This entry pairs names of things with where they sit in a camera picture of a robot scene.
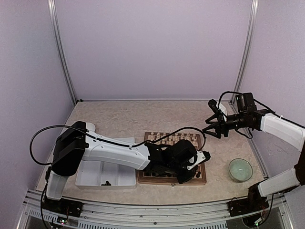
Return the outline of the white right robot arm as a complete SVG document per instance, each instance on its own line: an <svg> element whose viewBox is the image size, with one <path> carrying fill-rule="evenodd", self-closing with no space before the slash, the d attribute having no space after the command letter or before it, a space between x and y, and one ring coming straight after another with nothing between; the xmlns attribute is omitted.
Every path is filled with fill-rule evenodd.
<svg viewBox="0 0 305 229"><path fill-rule="evenodd" d="M299 155L296 164L271 178L249 188L250 197L244 200L244 208L255 211L261 206L262 198L275 193L289 192L305 184L305 128L277 114L272 108L254 99L252 93L234 92L237 113L228 114L220 100L211 99L208 106L213 115L206 119L208 126L203 129L207 135L216 138L227 137L230 130L236 132L247 128L269 134L266 142L271 149L292 150Z"/></svg>

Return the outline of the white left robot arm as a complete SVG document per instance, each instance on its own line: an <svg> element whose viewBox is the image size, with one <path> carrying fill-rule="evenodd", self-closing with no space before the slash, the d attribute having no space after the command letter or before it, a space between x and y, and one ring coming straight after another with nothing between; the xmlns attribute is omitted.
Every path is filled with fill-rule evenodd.
<svg viewBox="0 0 305 229"><path fill-rule="evenodd" d="M172 146L128 143L99 135L87 123L78 121L56 140L46 188L47 202L56 212L66 209L62 193L68 177L77 172L81 161L117 164L161 176L174 174L183 184L194 177L194 168L204 160L205 156L188 140Z"/></svg>

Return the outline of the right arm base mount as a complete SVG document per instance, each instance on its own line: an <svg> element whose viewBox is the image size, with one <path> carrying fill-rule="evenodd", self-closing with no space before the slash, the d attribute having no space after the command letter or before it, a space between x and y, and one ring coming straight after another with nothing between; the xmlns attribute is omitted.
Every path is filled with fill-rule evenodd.
<svg viewBox="0 0 305 229"><path fill-rule="evenodd" d="M269 207L267 197L262 197L258 190L258 184L249 187L246 198L232 198L228 203L228 210L231 217L240 216Z"/></svg>

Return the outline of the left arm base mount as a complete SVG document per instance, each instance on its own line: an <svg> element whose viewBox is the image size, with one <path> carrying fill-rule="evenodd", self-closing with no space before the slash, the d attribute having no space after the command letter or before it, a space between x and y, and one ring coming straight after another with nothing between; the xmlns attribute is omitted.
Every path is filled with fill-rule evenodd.
<svg viewBox="0 0 305 229"><path fill-rule="evenodd" d="M42 201L42 208L62 215L79 218L82 212L83 203L64 198L61 198L60 200L46 198Z"/></svg>

